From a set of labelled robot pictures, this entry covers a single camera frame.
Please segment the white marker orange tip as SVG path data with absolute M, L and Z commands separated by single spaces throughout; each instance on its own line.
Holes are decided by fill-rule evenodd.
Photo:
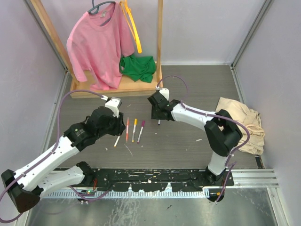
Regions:
M 133 127 L 133 133 L 132 133 L 132 143 L 135 142 L 135 132 L 136 132 L 136 124 L 134 124 L 134 127 Z

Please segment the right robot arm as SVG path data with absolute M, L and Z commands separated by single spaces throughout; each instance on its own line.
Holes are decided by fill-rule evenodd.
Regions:
M 206 168 L 207 182 L 213 186 L 223 180 L 230 152 L 238 145 L 242 132 L 226 110 L 206 112 L 185 105 L 182 101 L 168 101 L 167 94 L 157 90 L 148 101 L 151 104 L 151 118 L 187 123 L 206 133 L 213 151 Z

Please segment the white pen purple end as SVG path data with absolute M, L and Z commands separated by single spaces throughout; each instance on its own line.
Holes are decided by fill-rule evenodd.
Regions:
M 141 129 L 140 129 L 140 132 L 139 132 L 139 136 L 138 136 L 138 139 L 137 139 L 137 143 L 138 144 L 140 143 L 142 132 L 143 132 L 143 126 L 141 126 Z

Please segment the orange highlighter pen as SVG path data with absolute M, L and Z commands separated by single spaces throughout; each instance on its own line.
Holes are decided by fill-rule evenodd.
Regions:
M 128 131 L 129 131 L 129 117 L 127 118 L 127 124 L 126 124 L 126 143 L 128 142 Z

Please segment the white pen yellow end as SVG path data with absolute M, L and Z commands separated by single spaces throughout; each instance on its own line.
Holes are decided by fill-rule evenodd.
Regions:
M 117 137 L 117 139 L 116 139 L 116 141 L 115 141 L 115 143 L 114 143 L 114 147 L 117 147 L 117 144 L 118 144 L 118 142 L 119 142 L 119 140 L 120 140 L 120 137 L 121 137 L 121 136 L 118 136 L 118 137 Z

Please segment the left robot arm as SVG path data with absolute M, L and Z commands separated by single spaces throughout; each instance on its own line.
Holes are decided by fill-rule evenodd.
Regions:
M 84 161 L 68 170 L 51 175 L 50 172 L 65 160 L 77 155 L 96 140 L 105 136 L 120 136 L 125 130 L 124 115 L 107 107 L 98 107 L 83 122 L 71 125 L 46 152 L 21 169 L 1 174 L 6 193 L 20 213 L 38 204 L 42 197 L 72 185 L 90 186 L 95 172 Z

